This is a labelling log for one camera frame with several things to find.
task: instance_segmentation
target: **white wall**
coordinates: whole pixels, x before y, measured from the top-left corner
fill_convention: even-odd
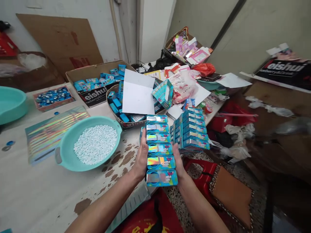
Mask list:
[[[178,0],[168,37],[187,26],[189,33],[210,47],[238,0]]]
[[[222,74],[252,73],[284,42],[311,58],[310,10],[310,0],[247,0],[208,61]]]
[[[104,62],[119,59],[109,0],[42,0],[42,9],[27,8],[27,2],[27,0],[0,1],[0,20],[8,21],[13,26],[8,35],[21,51],[41,51],[41,48],[16,17],[16,13],[86,18]],[[119,9],[116,3],[114,8],[122,56],[126,61]]]
[[[176,0],[140,0],[138,59],[144,63],[160,58],[171,25]]]

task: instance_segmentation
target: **pile of white pills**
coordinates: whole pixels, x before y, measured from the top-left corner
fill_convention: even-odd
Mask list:
[[[117,138],[117,131],[108,125],[87,128],[75,143],[75,154],[84,164],[96,164],[110,154]]]

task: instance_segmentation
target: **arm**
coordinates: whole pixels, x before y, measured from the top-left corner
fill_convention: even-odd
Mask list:
[[[104,195],[86,208],[65,233],[102,233],[113,221],[136,185],[146,173],[148,146],[143,131],[133,168],[122,176]]]
[[[211,204],[195,186],[185,171],[180,158],[178,145],[173,145],[178,175],[178,189],[190,213],[193,224],[198,232],[230,232]]]

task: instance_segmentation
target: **brown cushion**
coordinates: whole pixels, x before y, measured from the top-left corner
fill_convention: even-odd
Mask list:
[[[252,190],[249,187],[232,176],[225,168],[220,167],[212,194],[246,228],[251,228],[248,205],[252,198]]]

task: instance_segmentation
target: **stack of tin boxes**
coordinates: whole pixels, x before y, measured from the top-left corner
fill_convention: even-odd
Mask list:
[[[178,143],[183,154],[209,150],[207,130],[201,109],[189,107],[170,127],[173,143]]]
[[[149,146],[146,173],[147,186],[177,185],[176,163],[173,156],[167,116],[147,115],[146,120],[146,141]]]

